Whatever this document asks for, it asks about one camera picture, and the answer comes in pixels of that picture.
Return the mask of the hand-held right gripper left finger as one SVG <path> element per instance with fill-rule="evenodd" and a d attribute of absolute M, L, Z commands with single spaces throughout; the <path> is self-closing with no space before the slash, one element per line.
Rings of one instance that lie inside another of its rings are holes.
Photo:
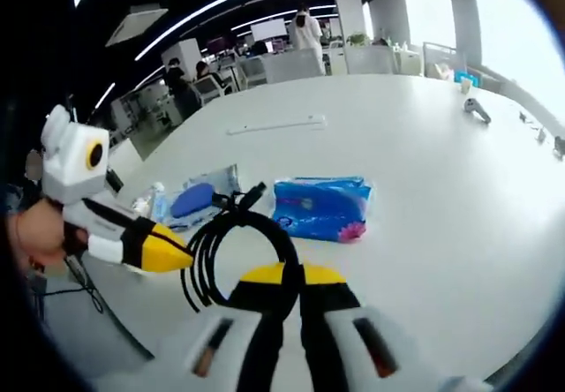
<path fill-rule="evenodd" d="M 301 265 L 277 262 L 246 273 L 228 299 L 199 309 L 185 337 L 183 389 L 269 391 L 301 286 Z"/>

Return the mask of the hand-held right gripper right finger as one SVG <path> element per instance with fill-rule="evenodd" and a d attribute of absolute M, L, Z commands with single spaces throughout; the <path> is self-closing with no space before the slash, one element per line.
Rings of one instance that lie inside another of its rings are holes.
<path fill-rule="evenodd" d="M 316 391 L 438 391 L 441 376 L 415 341 L 345 278 L 304 264 L 301 341 Z"/>

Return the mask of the person's left hand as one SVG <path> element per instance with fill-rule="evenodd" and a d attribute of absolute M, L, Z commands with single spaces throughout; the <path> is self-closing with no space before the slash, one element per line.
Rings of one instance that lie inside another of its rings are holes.
<path fill-rule="evenodd" d="M 21 271 L 33 264 L 48 267 L 63 263 L 64 218 L 61 209 L 49 200 L 39 200 L 22 212 L 8 214 L 5 225 Z"/>

